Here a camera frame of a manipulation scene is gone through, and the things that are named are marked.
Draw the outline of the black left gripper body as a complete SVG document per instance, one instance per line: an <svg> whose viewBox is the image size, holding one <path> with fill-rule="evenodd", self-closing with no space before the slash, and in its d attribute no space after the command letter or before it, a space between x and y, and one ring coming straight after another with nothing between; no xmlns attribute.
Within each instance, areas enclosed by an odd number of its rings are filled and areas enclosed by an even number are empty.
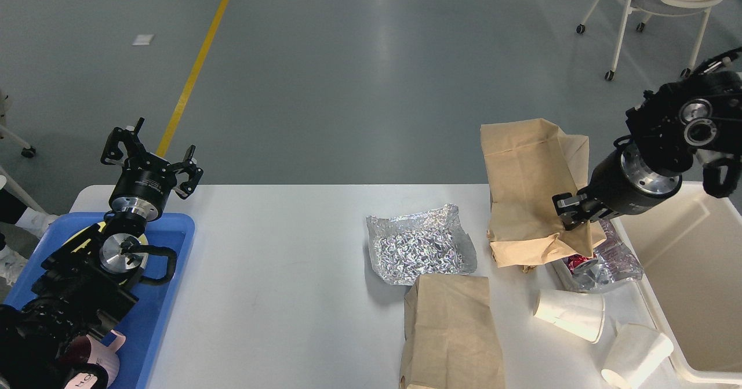
<svg viewBox="0 0 742 389"><path fill-rule="evenodd" d="M175 186L176 178L172 173L123 169L109 198L109 206L115 212L132 212L147 221L158 220Z"/></svg>

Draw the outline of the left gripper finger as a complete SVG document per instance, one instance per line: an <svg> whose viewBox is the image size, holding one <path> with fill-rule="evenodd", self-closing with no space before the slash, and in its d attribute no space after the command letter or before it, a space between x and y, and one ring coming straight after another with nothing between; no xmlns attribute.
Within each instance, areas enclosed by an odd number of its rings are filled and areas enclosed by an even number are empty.
<svg viewBox="0 0 742 389"><path fill-rule="evenodd" d="M203 170L194 157L196 145L190 145L180 162L168 163L162 169L167 185L180 199L187 199L201 182Z"/></svg>
<svg viewBox="0 0 742 389"><path fill-rule="evenodd" d="M150 154L139 138L144 123L145 118L140 117L133 127L115 127L104 143L101 164L119 165L122 170L150 169Z"/></svg>

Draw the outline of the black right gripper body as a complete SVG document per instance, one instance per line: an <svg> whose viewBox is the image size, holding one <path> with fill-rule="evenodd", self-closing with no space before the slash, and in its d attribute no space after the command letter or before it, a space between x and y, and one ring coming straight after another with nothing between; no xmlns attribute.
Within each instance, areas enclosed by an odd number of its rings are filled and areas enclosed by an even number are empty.
<svg viewBox="0 0 742 389"><path fill-rule="evenodd" d="M639 215L678 193L683 177L654 172L637 146L619 146L597 165L587 185L589 221Z"/></svg>

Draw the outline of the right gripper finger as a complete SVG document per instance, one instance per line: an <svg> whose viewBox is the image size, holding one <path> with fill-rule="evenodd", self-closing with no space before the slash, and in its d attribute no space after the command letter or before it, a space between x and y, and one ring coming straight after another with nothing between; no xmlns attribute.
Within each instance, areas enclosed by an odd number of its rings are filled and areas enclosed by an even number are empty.
<svg viewBox="0 0 742 389"><path fill-rule="evenodd" d="M552 202L564 229L575 230L578 226L586 223L594 223L601 218L601 202L596 196L578 191L577 194L569 192L552 196Z"/></svg>

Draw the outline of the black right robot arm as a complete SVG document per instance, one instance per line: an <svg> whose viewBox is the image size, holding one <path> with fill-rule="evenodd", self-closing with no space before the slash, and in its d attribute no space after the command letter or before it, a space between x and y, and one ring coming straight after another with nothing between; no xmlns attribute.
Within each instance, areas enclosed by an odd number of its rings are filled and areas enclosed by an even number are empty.
<svg viewBox="0 0 742 389"><path fill-rule="evenodd" d="M740 74L729 69L734 48L705 60L678 82L644 92L626 111L629 134L592 172L588 185L554 195L565 229L639 215L679 193L683 173L697 160L703 189L728 197L740 181Z"/></svg>

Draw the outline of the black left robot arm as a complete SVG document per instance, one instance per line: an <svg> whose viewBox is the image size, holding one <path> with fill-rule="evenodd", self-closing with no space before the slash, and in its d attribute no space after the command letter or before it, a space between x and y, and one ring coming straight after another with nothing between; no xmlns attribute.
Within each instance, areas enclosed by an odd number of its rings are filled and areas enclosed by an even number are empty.
<svg viewBox="0 0 742 389"><path fill-rule="evenodd" d="M202 169L149 153L136 126L116 127L101 163L122 173L109 211L59 217L2 305L2 387L146 385L182 278L195 224L165 214Z"/></svg>

